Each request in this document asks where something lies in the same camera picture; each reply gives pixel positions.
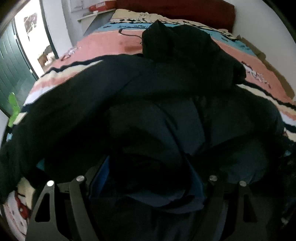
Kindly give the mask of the dark green door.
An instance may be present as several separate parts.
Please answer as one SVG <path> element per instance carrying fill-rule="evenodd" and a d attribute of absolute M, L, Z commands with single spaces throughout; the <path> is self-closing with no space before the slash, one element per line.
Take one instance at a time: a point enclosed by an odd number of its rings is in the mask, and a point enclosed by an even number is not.
<path fill-rule="evenodd" d="M 1 35 L 1 111 L 12 115 L 9 95 L 14 93 L 22 106 L 37 80 L 37 75 L 25 57 L 13 21 Z"/>

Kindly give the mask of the dark red headboard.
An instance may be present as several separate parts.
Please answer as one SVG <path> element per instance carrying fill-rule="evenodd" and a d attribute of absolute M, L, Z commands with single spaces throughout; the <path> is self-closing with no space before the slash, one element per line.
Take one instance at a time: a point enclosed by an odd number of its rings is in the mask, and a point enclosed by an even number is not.
<path fill-rule="evenodd" d="M 118 9 L 159 14 L 170 19 L 200 22 L 215 29 L 233 31 L 234 5 L 220 0 L 128 0 L 117 1 Z"/>

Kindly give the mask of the grey bedside shelf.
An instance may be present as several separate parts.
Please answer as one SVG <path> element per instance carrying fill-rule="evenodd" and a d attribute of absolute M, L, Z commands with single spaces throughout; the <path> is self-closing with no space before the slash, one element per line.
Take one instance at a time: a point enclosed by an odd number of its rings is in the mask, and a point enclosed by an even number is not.
<path fill-rule="evenodd" d="M 77 21 L 81 25 L 83 36 L 89 35 L 90 33 L 97 30 L 99 27 L 108 23 L 115 13 L 115 10 L 116 9 L 110 9 L 107 11 L 92 13 L 78 19 Z"/>

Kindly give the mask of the green plastic chair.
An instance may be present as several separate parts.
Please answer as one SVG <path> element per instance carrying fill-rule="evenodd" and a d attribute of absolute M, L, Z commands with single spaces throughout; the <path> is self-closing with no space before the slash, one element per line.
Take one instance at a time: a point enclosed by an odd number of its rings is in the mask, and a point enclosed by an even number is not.
<path fill-rule="evenodd" d="M 8 126 L 11 128 L 14 124 L 14 121 L 16 120 L 18 114 L 21 111 L 21 108 L 18 105 L 17 99 L 16 99 L 16 95 L 11 92 L 8 98 L 9 104 L 11 106 L 12 109 L 12 114 L 11 117 L 9 118 L 9 122 L 8 122 Z"/>

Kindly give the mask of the red box on shelf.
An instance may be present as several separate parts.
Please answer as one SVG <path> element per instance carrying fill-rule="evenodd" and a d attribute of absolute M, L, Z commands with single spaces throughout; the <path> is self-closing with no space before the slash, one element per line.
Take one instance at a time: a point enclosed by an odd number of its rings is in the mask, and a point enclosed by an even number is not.
<path fill-rule="evenodd" d="M 89 11 L 107 11 L 116 8 L 116 1 L 103 1 L 90 6 Z"/>

